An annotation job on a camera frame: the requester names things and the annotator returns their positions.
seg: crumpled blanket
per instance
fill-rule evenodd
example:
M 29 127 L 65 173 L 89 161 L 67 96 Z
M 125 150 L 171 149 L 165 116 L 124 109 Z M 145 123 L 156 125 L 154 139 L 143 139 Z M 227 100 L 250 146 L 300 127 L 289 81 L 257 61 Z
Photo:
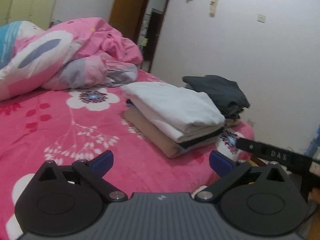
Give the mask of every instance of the crumpled blanket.
M 29 36 L 21 30 L 23 26 L 15 25 L 15 33 L 24 35 L 14 33 L 10 49 L 5 52 L 6 56 L 11 55 L 11 60 L 0 69 L 0 100 L 38 87 L 48 90 L 98 84 L 115 87 L 137 78 L 136 65 L 142 62 L 138 46 L 101 18 L 70 20 L 47 31 L 37 31 L 36 35 L 30 32 Z M 4 27 L 0 28 L 0 35 L 5 36 L 7 31 L 1 32 Z

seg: bed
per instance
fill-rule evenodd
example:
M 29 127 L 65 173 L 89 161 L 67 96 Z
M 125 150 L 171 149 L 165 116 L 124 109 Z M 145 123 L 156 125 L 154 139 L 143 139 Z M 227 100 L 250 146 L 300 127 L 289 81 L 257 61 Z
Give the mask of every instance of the bed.
M 137 81 L 159 79 L 139 70 Z M 0 239 L 14 239 L 15 202 L 45 160 L 69 165 L 112 150 L 114 166 L 104 179 L 130 196 L 133 192 L 192 192 L 217 180 L 209 167 L 213 149 L 234 159 L 248 158 L 233 146 L 237 136 L 253 139 L 252 128 L 244 122 L 225 130 L 216 145 L 168 159 L 122 118 L 125 109 L 121 89 L 103 87 L 35 90 L 0 102 Z
M 234 147 L 238 137 L 253 139 L 244 122 L 224 130 L 215 144 L 175 159 L 127 122 L 126 98 L 114 86 L 161 80 L 137 71 L 138 47 L 101 18 L 75 19 L 47 31 L 13 22 L 0 28 L 0 36 L 0 239 L 22 233 L 14 206 L 46 160 L 70 165 L 111 150 L 114 166 L 104 179 L 131 196 L 193 192 L 212 183 L 218 179 L 209 166 L 214 149 L 233 160 L 249 158 Z

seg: folded gray clothing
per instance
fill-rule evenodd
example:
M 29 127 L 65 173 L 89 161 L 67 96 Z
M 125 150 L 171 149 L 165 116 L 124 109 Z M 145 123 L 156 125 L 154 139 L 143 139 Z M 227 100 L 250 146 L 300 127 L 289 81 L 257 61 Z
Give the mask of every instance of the folded gray clothing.
M 215 75 L 185 76 L 182 80 L 188 84 L 186 88 L 191 88 L 196 92 L 205 92 L 225 118 L 235 120 L 239 118 L 239 113 L 244 107 L 250 107 L 245 94 L 235 81 Z

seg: folded beige clothing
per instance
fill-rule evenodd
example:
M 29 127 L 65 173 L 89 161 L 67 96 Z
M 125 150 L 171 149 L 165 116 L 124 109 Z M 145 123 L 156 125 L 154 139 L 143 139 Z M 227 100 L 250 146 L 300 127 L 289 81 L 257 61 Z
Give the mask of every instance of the folded beige clothing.
M 153 142 L 168 158 L 182 154 L 178 145 L 149 122 L 138 109 L 129 107 L 124 111 L 124 118 L 138 128 L 145 137 Z

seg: hanging item on wall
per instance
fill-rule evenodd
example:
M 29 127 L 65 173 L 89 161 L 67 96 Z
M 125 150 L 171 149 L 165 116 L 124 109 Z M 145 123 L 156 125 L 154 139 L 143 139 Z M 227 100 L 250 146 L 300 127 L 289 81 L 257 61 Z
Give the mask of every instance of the hanging item on wall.
M 219 0 L 211 0 L 210 2 L 210 17 L 214 17 L 217 11 Z

